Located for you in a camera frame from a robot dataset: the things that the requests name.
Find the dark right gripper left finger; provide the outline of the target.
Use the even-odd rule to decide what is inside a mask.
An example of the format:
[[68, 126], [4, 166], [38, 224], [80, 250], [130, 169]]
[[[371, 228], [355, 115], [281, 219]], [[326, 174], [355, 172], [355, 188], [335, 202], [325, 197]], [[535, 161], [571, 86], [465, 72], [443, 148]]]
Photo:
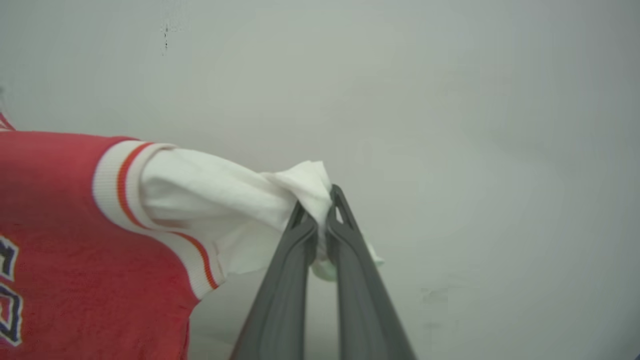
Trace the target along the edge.
[[309, 268], [316, 259], [318, 223], [295, 204], [231, 360], [302, 360], [305, 356]]

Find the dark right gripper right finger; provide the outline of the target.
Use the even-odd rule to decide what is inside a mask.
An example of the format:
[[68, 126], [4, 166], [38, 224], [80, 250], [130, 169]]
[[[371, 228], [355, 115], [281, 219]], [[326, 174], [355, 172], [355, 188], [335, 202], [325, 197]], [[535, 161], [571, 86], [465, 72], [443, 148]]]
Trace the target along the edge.
[[394, 308], [343, 190], [333, 185], [327, 255], [336, 268], [342, 360], [414, 360]]

